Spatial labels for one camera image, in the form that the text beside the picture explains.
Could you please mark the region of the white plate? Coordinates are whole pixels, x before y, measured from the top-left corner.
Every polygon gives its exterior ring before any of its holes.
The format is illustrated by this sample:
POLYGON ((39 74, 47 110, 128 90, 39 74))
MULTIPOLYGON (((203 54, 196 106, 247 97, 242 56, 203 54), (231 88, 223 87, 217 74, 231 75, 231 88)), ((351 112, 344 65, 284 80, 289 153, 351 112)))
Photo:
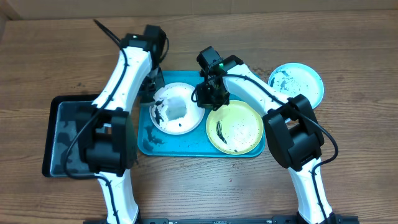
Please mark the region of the white plate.
POLYGON ((198 107, 191 99, 194 89, 193 86, 182 82, 169 83, 159 89, 154 95, 156 103, 149 108, 150 118, 155 127, 171 135, 185 134, 194 130, 205 115, 205 109, 198 107), (169 121, 165 114, 167 100, 176 96, 185 100, 187 113, 183 118, 169 121))

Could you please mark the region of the light blue plate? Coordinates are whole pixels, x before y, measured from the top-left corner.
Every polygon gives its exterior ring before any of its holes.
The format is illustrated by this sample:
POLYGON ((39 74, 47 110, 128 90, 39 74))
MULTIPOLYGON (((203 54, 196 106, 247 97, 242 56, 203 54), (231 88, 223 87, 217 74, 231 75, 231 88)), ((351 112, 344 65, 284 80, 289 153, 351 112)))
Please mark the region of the light blue plate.
POLYGON ((319 74, 302 63, 286 63, 277 67, 270 74, 268 85, 291 97, 304 95, 312 108, 316 108, 322 102, 325 93, 319 74))

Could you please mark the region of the dark green sponge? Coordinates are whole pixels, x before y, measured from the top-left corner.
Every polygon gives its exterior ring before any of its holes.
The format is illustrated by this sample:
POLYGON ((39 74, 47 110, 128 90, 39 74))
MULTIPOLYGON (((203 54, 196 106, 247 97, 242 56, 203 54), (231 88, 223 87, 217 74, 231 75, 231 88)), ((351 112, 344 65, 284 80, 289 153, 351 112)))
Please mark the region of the dark green sponge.
POLYGON ((169 121, 183 118, 187 113, 187 105, 182 97, 176 96, 167 100, 165 114, 169 121))

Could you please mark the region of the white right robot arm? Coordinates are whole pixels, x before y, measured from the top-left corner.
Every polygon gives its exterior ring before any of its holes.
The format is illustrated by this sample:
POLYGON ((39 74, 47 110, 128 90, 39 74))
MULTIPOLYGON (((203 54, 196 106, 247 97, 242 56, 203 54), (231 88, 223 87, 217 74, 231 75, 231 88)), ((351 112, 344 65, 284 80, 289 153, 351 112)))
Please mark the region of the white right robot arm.
POLYGON ((237 56, 222 58, 213 47, 202 50, 197 62, 204 81, 191 99, 199 107, 216 111, 236 95, 262 116, 268 148, 288 169, 298 198, 299 223, 338 223, 329 205, 320 168, 324 139, 333 137, 318 124, 309 100, 302 94, 288 97, 270 87, 237 56))

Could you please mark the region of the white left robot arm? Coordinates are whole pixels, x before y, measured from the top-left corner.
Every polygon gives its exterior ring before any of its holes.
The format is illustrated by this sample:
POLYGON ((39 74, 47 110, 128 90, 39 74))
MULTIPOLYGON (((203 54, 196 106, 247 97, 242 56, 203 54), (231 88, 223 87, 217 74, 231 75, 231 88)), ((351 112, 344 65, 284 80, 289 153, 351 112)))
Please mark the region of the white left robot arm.
POLYGON ((71 179, 98 180, 108 211, 105 223, 140 223, 131 184, 131 167, 137 158, 131 111, 141 88, 155 89, 147 81, 161 75, 159 65, 169 40, 159 26, 148 25, 142 35, 119 39, 102 23, 97 25, 119 47, 119 59, 103 91, 76 113, 77 134, 71 145, 78 146, 80 160, 90 173, 72 174, 66 164, 63 169, 71 179))

